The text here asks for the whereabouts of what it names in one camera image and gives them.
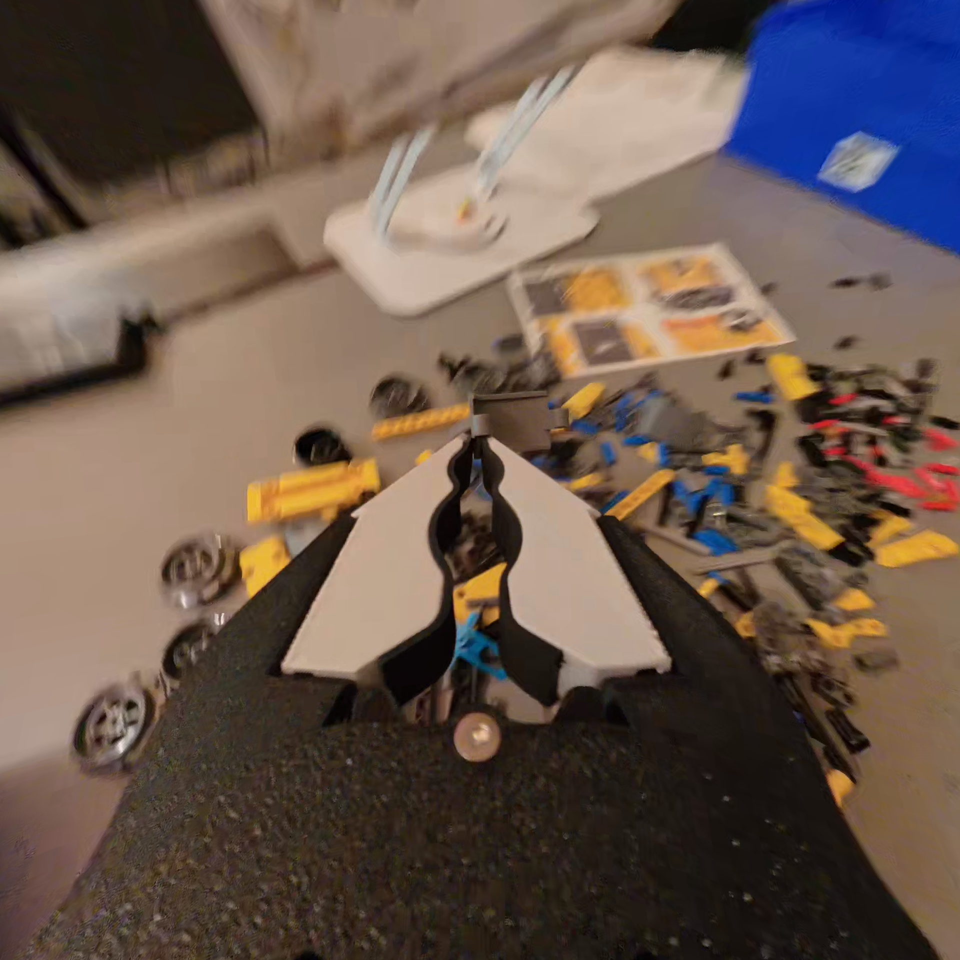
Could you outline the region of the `yellow perforated beam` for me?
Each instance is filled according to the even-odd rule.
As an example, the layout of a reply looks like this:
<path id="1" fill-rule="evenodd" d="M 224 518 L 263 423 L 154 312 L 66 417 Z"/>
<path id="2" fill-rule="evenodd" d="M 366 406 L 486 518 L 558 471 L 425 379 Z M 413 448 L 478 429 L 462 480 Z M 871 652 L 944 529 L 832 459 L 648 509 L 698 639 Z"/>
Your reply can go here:
<path id="1" fill-rule="evenodd" d="M 470 418 L 471 413 L 470 404 L 461 403 L 386 417 L 371 427 L 370 438 L 375 442 L 387 442 L 442 431 L 461 425 Z"/>

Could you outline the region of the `black toy tyre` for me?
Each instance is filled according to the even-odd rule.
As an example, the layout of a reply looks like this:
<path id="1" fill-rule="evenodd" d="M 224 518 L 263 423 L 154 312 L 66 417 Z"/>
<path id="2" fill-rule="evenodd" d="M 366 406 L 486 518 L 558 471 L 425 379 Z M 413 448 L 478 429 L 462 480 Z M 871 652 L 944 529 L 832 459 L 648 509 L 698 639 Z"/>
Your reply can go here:
<path id="1" fill-rule="evenodd" d="M 333 428 L 313 425 L 300 432 L 293 446 L 294 462 L 305 469 L 351 462 L 354 454 Z"/>
<path id="2" fill-rule="evenodd" d="M 369 410 L 377 421 L 419 414 L 432 405 L 430 393 L 421 381 L 399 374 L 379 379 L 368 400 Z"/>

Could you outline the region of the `pile of building brick pieces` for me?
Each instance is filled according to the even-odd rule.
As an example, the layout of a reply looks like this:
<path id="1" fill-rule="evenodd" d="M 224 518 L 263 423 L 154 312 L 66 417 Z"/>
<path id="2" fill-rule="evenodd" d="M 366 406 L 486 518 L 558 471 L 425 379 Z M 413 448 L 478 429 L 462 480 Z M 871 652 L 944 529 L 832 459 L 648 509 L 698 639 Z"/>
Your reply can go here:
<path id="1" fill-rule="evenodd" d="M 702 558 L 699 593 L 726 597 L 733 627 L 778 683 L 819 748 L 838 806 L 854 791 L 850 763 L 870 748 L 853 723 L 841 654 L 862 672 L 897 664 L 869 639 L 887 636 L 866 591 L 870 567 L 903 570 L 958 559 L 958 539 L 924 526 L 958 513 L 958 420 L 936 415 L 932 358 L 809 363 L 762 349 L 772 378 L 741 391 L 750 423 L 693 414 L 654 375 L 603 404 L 601 386 L 571 396 L 570 428 L 535 469 L 622 524 L 656 500 L 640 533 Z"/>

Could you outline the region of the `chrome toy wheel rim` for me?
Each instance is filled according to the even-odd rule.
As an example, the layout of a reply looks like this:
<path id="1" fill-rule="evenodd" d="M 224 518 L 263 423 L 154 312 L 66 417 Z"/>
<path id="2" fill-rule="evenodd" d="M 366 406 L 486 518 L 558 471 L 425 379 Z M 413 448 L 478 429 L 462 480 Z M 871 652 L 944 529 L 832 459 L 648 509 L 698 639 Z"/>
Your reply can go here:
<path id="1" fill-rule="evenodd" d="M 159 715 L 158 695 L 138 675 L 99 690 L 78 715 L 71 754 L 85 774 L 127 771 Z"/>
<path id="2" fill-rule="evenodd" d="M 224 597 L 241 576 L 238 541 L 224 534 L 198 534 L 175 543 L 159 569 L 161 593 L 180 610 Z"/>
<path id="3" fill-rule="evenodd" d="M 198 664 L 202 654 L 216 640 L 231 615 L 214 612 L 193 619 L 174 634 L 161 659 L 161 669 L 168 682 L 179 684 L 186 673 Z"/>

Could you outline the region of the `black monitor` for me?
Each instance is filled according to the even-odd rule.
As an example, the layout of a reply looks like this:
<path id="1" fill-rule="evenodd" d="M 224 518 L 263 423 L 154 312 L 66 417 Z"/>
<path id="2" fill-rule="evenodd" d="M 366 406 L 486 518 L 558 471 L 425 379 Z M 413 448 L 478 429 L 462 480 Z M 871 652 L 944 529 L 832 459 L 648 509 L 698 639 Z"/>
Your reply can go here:
<path id="1" fill-rule="evenodd" d="M 69 231 L 90 204 L 262 134 L 201 2 L 2 2 L 2 150 Z"/>

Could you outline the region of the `small yellow brick piece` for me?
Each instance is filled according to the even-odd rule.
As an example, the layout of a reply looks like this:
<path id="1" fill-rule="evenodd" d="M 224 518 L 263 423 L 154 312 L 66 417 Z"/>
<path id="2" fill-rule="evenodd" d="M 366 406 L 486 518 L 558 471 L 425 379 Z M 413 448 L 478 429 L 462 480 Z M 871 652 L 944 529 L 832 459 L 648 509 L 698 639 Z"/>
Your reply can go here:
<path id="1" fill-rule="evenodd" d="M 291 563 L 286 538 L 272 534 L 244 547 L 238 555 L 239 569 L 246 591 L 252 599 Z"/>

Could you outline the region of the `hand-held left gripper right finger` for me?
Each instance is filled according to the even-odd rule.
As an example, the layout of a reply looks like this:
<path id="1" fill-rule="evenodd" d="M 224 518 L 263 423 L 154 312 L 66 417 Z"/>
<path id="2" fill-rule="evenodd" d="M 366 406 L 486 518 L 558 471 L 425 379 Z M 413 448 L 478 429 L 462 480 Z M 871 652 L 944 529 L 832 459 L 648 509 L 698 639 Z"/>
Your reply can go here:
<path id="1" fill-rule="evenodd" d="M 492 437 L 477 441 L 499 585 L 500 659 L 543 707 L 577 688 L 666 674 L 665 643 L 612 548 L 599 514 Z"/>

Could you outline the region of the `white book stand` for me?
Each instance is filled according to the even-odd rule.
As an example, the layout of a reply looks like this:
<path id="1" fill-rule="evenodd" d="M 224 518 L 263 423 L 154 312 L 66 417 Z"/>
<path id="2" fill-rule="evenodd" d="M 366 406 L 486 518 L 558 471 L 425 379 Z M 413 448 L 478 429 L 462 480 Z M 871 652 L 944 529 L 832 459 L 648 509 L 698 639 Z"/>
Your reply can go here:
<path id="1" fill-rule="evenodd" d="M 367 198 L 329 214 L 324 247 L 382 311 L 419 317 L 594 231 L 589 202 L 505 173 L 581 68 L 534 79 L 471 164 L 415 179 L 440 125 L 403 133 Z"/>

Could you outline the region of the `white printed paper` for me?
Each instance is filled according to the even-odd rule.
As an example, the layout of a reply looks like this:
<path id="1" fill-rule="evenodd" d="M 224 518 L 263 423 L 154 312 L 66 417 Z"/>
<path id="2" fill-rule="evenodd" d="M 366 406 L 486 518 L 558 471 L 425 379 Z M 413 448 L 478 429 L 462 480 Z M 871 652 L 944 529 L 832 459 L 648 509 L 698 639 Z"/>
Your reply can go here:
<path id="1" fill-rule="evenodd" d="M 466 203 L 518 186 L 586 208 L 713 155 L 729 139 L 748 79 L 733 54 L 625 46 L 539 78 L 470 119 L 464 140 L 478 159 Z"/>

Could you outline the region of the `yellow and grey sticker sheet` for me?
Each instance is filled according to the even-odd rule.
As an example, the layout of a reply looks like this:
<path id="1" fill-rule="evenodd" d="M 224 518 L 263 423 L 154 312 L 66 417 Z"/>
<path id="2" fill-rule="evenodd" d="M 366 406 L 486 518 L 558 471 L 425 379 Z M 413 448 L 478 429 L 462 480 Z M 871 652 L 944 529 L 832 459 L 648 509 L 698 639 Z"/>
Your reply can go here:
<path id="1" fill-rule="evenodd" d="M 796 340 L 722 244 L 530 267 L 506 286 L 529 349 L 549 356 L 564 380 Z"/>

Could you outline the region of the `blue plastic bin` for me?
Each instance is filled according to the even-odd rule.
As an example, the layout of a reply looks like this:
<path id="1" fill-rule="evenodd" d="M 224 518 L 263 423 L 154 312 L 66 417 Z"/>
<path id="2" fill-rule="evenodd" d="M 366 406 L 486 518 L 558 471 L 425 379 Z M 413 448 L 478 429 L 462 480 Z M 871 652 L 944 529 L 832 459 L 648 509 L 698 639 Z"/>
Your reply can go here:
<path id="1" fill-rule="evenodd" d="M 959 251 L 959 3 L 789 2 L 759 21 L 726 152 Z"/>

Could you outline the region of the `large yellow brick piece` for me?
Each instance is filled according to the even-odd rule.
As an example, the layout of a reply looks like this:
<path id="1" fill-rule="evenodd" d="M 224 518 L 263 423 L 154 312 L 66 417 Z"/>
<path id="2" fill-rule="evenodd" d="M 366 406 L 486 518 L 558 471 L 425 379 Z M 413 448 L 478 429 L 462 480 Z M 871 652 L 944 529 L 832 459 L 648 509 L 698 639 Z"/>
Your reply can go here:
<path id="1" fill-rule="evenodd" d="M 373 458 L 312 466 L 253 482 L 246 489 L 246 522 L 285 523 L 320 517 L 332 522 L 381 490 Z"/>

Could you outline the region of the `grey panel with engraved lines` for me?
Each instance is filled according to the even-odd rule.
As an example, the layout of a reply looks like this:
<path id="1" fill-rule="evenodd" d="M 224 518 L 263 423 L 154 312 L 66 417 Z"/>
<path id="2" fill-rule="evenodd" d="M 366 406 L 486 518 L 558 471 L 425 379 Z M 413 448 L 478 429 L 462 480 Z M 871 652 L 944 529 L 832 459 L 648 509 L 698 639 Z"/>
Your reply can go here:
<path id="1" fill-rule="evenodd" d="M 497 440 L 517 454 L 548 451 L 553 433 L 570 423 L 568 411 L 552 407 L 545 390 L 474 393 L 469 409 L 474 439 Z"/>

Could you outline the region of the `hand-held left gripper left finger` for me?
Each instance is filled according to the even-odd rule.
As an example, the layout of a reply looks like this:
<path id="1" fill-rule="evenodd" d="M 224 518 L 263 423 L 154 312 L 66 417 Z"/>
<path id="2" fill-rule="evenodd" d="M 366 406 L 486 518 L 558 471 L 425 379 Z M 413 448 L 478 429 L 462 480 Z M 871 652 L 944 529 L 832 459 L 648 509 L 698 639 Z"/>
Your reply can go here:
<path id="1" fill-rule="evenodd" d="M 354 510 L 283 674 L 378 688 L 399 707 L 444 676 L 457 631 L 448 553 L 462 531 L 473 450 L 469 434 L 457 435 Z"/>

